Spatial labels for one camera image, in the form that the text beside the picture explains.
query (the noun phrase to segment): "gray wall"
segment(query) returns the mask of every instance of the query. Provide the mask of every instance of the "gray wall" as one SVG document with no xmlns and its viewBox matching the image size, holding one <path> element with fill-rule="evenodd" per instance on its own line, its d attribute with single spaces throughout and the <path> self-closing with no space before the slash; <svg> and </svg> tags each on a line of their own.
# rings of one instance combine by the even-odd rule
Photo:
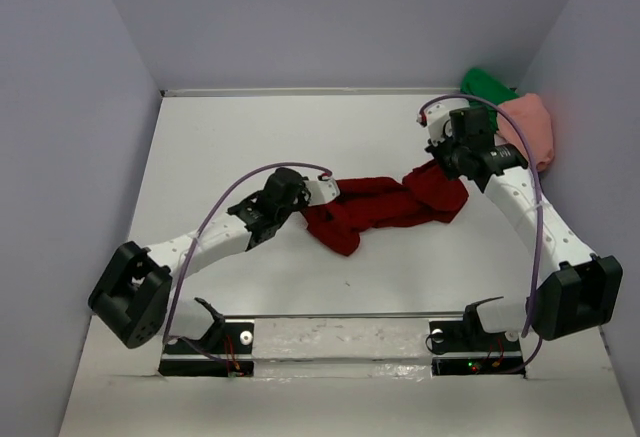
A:
<svg viewBox="0 0 640 437">
<path fill-rule="evenodd" d="M 58 435 L 159 105 L 111 0 L 0 0 L 0 435 Z"/>
<path fill-rule="evenodd" d="M 640 430 L 640 0 L 570 0 L 521 88 L 554 115 L 549 199 L 625 278 L 606 327 L 612 359 Z"/>
<path fill-rule="evenodd" d="M 114 0 L 163 89 L 517 83 L 566 0 Z"/>
</svg>

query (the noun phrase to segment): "green cloth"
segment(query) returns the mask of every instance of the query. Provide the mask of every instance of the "green cloth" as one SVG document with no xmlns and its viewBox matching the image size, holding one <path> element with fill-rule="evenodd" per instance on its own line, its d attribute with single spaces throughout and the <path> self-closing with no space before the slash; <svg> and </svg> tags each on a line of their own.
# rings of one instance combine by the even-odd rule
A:
<svg viewBox="0 0 640 437">
<path fill-rule="evenodd" d="M 462 79 L 460 84 L 460 91 L 463 94 L 475 95 L 476 97 L 482 97 L 488 100 L 492 104 L 500 105 L 507 100 L 513 100 L 520 97 L 513 90 L 497 81 L 484 70 L 471 69 Z M 479 102 L 471 101 L 471 107 L 479 107 L 482 104 Z M 491 126 L 493 131 L 498 130 L 498 123 L 496 121 L 497 113 L 493 109 L 489 110 L 489 118 L 491 119 Z"/>
</svg>

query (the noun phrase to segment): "white table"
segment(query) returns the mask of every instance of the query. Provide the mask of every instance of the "white table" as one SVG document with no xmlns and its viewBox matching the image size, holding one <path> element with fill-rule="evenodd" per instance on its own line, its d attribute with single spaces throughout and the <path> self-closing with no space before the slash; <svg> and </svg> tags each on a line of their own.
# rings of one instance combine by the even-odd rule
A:
<svg viewBox="0 0 640 437">
<path fill-rule="evenodd" d="M 195 228 L 226 186 L 265 163 L 401 178 L 427 160 L 426 134 L 415 123 L 427 98 L 165 99 L 131 239 L 146 245 Z M 530 257 L 500 212 L 468 187 L 469 202 L 451 224 L 370 231 L 349 258 L 320 245 L 294 216 L 271 242 L 189 279 L 183 295 L 226 314 L 462 310 L 494 295 L 524 295 Z M 525 354 L 535 338 L 523 342 Z M 159 352 L 159 338 L 125 349 L 94 318 L 60 435 L 634 435 L 597 330 L 545 343 L 527 380 L 164 378 L 155 375 Z"/>
</svg>

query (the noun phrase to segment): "purple hose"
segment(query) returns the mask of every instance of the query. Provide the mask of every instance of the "purple hose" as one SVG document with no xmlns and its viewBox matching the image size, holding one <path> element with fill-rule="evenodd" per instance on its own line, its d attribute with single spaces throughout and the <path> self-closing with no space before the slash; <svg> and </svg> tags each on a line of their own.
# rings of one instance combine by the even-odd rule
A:
<svg viewBox="0 0 640 437">
<path fill-rule="evenodd" d="M 533 251 L 533 269 L 531 271 L 531 287 L 529 289 L 529 300 L 527 302 L 527 318 L 524 323 L 524 327 L 522 329 L 522 337 L 526 337 L 529 334 L 529 328 L 531 327 L 531 321 L 533 320 L 533 311 L 536 306 L 536 289 L 538 288 L 538 271 L 540 270 L 540 257 L 542 253 L 542 234 L 543 234 L 543 211 L 542 211 L 542 186 L 540 185 L 540 177 L 538 176 L 538 171 L 536 170 L 536 160 L 533 155 L 533 150 L 527 142 L 527 138 L 524 135 L 522 129 L 518 126 L 515 120 L 507 114 L 504 110 L 502 110 L 497 105 L 489 102 L 486 99 L 481 97 L 476 97 L 475 95 L 467 95 L 467 94 L 447 94 L 441 95 L 440 97 L 436 97 L 431 99 L 429 102 L 424 104 L 420 108 L 420 115 L 424 116 L 424 111 L 431 107 L 433 104 L 436 104 L 443 100 L 448 99 L 467 99 L 474 100 L 476 102 L 480 102 L 488 107 L 491 107 L 493 110 L 502 115 L 509 125 L 513 127 L 518 137 L 522 141 L 522 145 L 524 146 L 525 153 L 527 154 L 527 160 L 529 161 L 529 169 L 531 170 L 531 175 L 533 176 L 533 190 L 535 194 L 536 200 L 536 244 Z"/>
<path fill-rule="evenodd" d="M 275 163 L 275 164 L 264 165 L 262 167 L 259 167 L 259 168 L 255 169 L 255 170 L 252 170 L 248 174 L 246 174 L 246 175 L 240 177 L 238 180 L 236 180 L 231 185 L 231 187 L 229 187 L 225 191 L 225 193 L 222 194 L 222 196 L 218 199 L 218 201 L 215 203 L 215 205 L 209 211 L 209 214 L 207 214 L 207 217 L 205 217 L 205 219 L 202 221 L 202 224 L 200 224 L 200 227 L 198 227 L 198 230 L 196 231 L 196 237 L 191 241 L 191 245 L 189 246 L 189 250 L 187 251 L 187 255 L 184 258 L 184 263 L 182 264 L 182 267 L 180 268 L 180 274 L 178 274 L 178 280 L 176 281 L 176 290 L 175 290 L 175 293 L 173 294 L 173 300 L 171 301 L 171 307 L 169 308 L 169 315 L 167 316 L 167 323 L 164 326 L 164 334 L 162 336 L 162 341 L 165 344 L 169 340 L 172 340 L 174 338 L 173 336 L 171 336 L 169 334 L 169 332 L 171 330 L 171 323 L 173 322 L 173 318 L 174 318 L 175 313 L 176 313 L 176 307 L 178 306 L 178 298 L 180 297 L 180 292 L 182 291 L 182 284 L 184 283 L 184 279 L 185 279 L 185 277 L 187 275 L 187 270 L 189 268 L 189 263 L 191 262 L 191 259 L 193 258 L 193 254 L 195 253 L 198 239 L 202 235 L 202 232 L 204 232 L 204 229 L 206 229 L 207 225 L 209 225 L 209 222 L 211 221 L 211 219 L 213 218 L 215 213 L 220 209 L 220 207 L 222 206 L 224 201 L 227 199 L 227 197 L 229 197 L 231 192 L 233 192 L 240 184 L 242 184 L 243 182 L 245 182 L 246 180 L 250 179 L 251 177 L 253 177 L 256 174 L 264 172 L 265 170 L 277 169 L 278 167 L 302 167 L 302 168 L 306 168 L 306 169 L 319 170 L 320 172 L 324 172 L 326 174 L 331 175 L 331 171 L 329 169 L 327 169 L 325 167 L 322 167 L 320 165 L 305 164 L 303 162 L 278 162 L 278 163 Z"/>
</svg>

